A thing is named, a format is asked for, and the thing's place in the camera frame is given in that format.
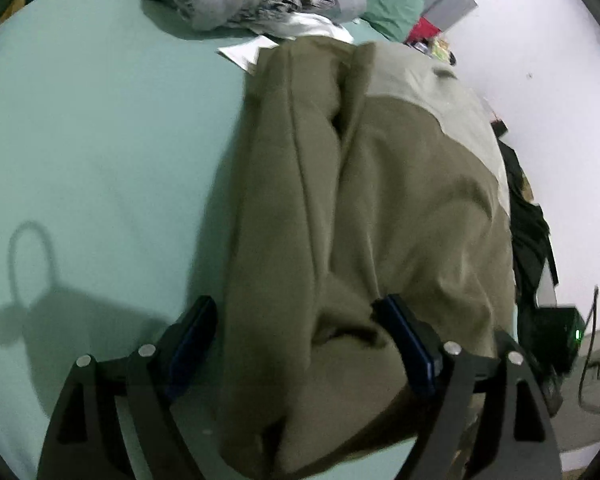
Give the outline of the olive green jacket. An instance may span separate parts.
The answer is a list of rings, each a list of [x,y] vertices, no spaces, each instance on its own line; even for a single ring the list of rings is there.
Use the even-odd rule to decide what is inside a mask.
[[[512,328],[504,162],[449,65],[385,41],[262,51],[234,182],[220,452],[245,477],[303,478],[414,436],[424,410],[377,299],[478,356]]]

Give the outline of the black clothes pile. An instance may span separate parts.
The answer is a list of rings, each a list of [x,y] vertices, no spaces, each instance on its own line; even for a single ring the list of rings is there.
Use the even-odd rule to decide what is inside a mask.
[[[553,249],[550,247],[550,228],[541,207],[534,201],[531,185],[516,152],[502,141],[504,134],[508,133],[505,122],[494,119],[491,128],[503,157],[509,190],[518,342],[529,358],[529,366],[541,390],[548,414],[555,416],[564,402],[560,392],[562,381],[554,366],[538,351],[539,341],[534,338],[542,332],[536,325],[541,319],[536,293],[543,271],[548,269],[552,279],[557,278]]]

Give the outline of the teal bed sheet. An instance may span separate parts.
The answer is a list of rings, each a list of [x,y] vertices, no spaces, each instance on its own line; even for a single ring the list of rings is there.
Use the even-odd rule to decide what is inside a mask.
[[[36,0],[0,26],[0,454],[38,469],[74,361],[221,299],[246,75],[236,29],[146,0]]]

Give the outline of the items on nightstand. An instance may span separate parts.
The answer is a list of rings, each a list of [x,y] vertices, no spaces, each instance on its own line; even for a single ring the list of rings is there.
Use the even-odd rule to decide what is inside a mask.
[[[457,63],[449,43],[442,38],[434,37],[414,41],[411,43],[411,47],[428,55],[430,58],[435,58],[451,66],[455,66]]]

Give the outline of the red pillow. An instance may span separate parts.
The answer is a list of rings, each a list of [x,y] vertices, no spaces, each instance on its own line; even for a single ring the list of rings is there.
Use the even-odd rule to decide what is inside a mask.
[[[405,39],[405,43],[412,44],[413,42],[428,41],[438,36],[440,32],[440,28],[431,24],[430,21],[422,16],[410,31],[410,34]]]

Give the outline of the white garment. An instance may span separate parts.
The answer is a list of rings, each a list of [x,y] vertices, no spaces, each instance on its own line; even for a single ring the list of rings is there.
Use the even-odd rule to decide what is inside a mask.
[[[306,36],[322,36],[346,44],[353,44],[354,41],[347,29],[335,24],[329,18],[312,13],[289,13],[280,20],[249,22],[246,27],[258,35],[286,40]]]

